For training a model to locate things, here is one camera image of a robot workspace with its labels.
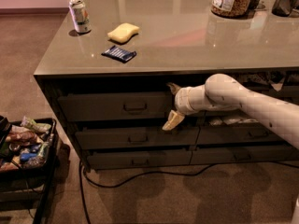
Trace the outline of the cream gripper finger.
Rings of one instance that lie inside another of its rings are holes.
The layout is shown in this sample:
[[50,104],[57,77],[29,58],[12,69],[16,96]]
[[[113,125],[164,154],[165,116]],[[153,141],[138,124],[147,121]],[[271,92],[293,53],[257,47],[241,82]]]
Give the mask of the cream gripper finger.
[[171,93],[173,95],[176,95],[178,91],[181,89],[181,87],[173,82],[167,82],[166,85],[169,87]]
[[171,131],[176,128],[183,120],[185,116],[178,111],[171,110],[167,122],[163,126],[164,131]]

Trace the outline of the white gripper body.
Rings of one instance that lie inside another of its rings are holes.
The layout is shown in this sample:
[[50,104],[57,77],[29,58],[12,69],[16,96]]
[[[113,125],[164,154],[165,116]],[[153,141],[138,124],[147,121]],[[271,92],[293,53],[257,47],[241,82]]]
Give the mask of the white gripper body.
[[196,113],[189,102],[190,90],[191,87],[181,88],[175,95],[175,107],[177,112],[182,115],[191,115]]

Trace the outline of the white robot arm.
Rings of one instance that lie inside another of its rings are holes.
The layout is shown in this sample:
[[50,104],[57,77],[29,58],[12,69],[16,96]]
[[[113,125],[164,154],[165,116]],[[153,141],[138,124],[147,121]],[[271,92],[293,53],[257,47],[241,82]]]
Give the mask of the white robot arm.
[[177,127],[186,116],[199,111],[240,109],[264,127],[299,148],[299,106],[242,86],[225,74],[210,76],[203,85],[180,87],[168,83],[175,96],[164,131]]

